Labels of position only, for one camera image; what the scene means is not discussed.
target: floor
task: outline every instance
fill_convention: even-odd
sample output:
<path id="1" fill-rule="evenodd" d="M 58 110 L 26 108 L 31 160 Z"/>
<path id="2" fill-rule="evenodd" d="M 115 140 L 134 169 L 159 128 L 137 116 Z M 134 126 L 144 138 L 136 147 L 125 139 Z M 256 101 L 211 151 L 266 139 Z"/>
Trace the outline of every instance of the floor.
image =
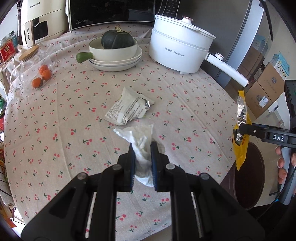
<path id="1" fill-rule="evenodd" d="M 238 97 L 238 86 L 233 83 L 229 83 L 225 88 L 225 91 L 231 96 L 231 98 L 236 101 Z M 247 108 L 250 119 L 252 123 L 265 124 L 270 126 L 278 126 L 279 120 L 276 113 L 269 113 L 267 110 L 264 112 L 258 119 L 253 115 L 249 108 Z M 256 204 L 256 206 L 262 206 L 270 204 L 274 200 L 274 196 L 269 196 L 269 193 L 275 192 L 277 190 L 277 166 L 276 163 L 279 159 L 279 156 L 275 153 L 275 148 L 277 147 L 274 144 L 262 142 L 261 139 L 250 136 L 250 142 L 253 142 L 258 149 L 260 150 L 264 165 L 265 165 L 265 183 L 262 195 Z M 166 229 L 149 236 L 142 241 L 171 241 L 172 228 L 171 226 Z"/>

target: pumpkin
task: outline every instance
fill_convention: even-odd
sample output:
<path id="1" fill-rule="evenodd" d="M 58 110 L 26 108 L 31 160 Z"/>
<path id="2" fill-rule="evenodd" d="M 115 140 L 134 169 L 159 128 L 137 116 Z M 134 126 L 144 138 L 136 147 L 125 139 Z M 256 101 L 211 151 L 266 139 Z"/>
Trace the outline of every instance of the pumpkin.
<path id="1" fill-rule="evenodd" d="M 104 49 L 120 49 L 134 45 L 133 37 L 118 26 L 104 33 L 101 43 Z"/>

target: white tissue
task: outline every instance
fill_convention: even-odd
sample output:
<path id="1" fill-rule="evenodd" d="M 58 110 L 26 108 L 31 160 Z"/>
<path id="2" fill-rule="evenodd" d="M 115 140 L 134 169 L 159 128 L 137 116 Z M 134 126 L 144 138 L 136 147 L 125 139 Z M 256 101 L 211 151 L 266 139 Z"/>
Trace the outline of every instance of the white tissue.
<path id="1" fill-rule="evenodd" d="M 114 132 L 132 144 L 136 154 L 136 179 L 148 187 L 153 187 L 150 150 L 153 125 L 114 129 Z"/>

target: tablecloth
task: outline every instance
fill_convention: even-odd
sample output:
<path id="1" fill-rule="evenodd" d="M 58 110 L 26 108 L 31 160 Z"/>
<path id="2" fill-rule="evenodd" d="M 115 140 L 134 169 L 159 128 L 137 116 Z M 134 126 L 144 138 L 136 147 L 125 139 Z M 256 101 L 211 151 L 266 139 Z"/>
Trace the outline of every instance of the tablecloth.
<path id="1" fill-rule="evenodd" d="M 155 63 L 146 44 L 151 27 L 121 24 L 143 49 L 136 67 L 103 72 L 76 62 L 90 38 L 114 26 L 42 43 L 54 62 L 53 78 L 30 94 L 10 88 L 5 158 L 11 192 L 26 223 L 78 173 L 102 172 L 128 151 L 129 144 L 113 132 L 116 126 L 103 119 L 124 86 L 155 101 L 144 118 L 127 126 L 154 124 L 154 138 L 164 145 L 170 162 L 188 173 L 208 172 L 219 183 L 234 162 L 234 101 L 201 69 L 181 75 Z M 118 193 L 117 240 L 141 240 L 170 224 L 169 193 L 156 193 L 136 180 L 131 193 Z"/>

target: orange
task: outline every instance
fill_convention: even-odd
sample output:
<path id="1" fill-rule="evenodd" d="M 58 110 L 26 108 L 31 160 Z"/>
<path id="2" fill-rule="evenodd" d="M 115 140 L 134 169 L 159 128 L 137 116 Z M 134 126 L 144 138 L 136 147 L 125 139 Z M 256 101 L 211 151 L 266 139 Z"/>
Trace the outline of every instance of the orange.
<path id="1" fill-rule="evenodd" d="M 42 65 L 40 68 L 39 68 L 39 74 L 42 74 L 45 70 L 48 69 L 48 66 L 47 65 Z"/>
<path id="2" fill-rule="evenodd" d="M 49 69 L 44 70 L 41 76 L 43 80 L 48 81 L 52 77 L 52 72 Z"/>
<path id="3" fill-rule="evenodd" d="M 36 78 L 32 81 L 33 88 L 39 88 L 43 84 L 43 80 L 41 78 Z"/>

